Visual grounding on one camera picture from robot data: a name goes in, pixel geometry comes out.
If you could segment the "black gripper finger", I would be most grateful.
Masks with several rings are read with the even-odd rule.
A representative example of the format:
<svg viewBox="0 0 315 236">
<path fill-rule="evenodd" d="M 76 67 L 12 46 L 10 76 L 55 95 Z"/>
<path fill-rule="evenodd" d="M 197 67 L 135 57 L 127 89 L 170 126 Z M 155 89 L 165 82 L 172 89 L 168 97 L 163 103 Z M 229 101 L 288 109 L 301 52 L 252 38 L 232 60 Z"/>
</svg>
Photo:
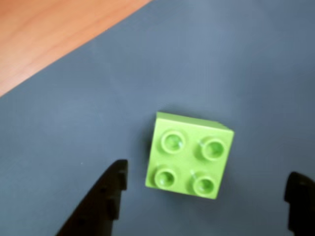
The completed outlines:
<svg viewBox="0 0 315 236">
<path fill-rule="evenodd" d="M 110 236 L 127 190 L 128 161 L 117 160 L 99 177 L 57 232 L 58 236 Z"/>
<path fill-rule="evenodd" d="M 315 234 L 315 181 L 298 173 L 290 173 L 284 193 L 289 204 L 288 229 L 295 236 Z"/>
</svg>

